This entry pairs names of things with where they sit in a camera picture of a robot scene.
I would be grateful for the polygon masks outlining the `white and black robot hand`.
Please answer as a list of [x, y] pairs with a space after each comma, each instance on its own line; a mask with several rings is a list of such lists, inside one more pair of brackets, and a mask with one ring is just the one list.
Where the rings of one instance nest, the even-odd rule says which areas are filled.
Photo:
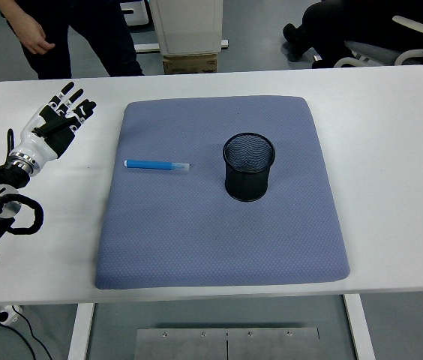
[[20, 142], [10, 151], [7, 162], [36, 176], [47, 163], [60, 158], [94, 113], [96, 103], [83, 98], [83, 93], [69, 82], [40, 107], [22, 129]]

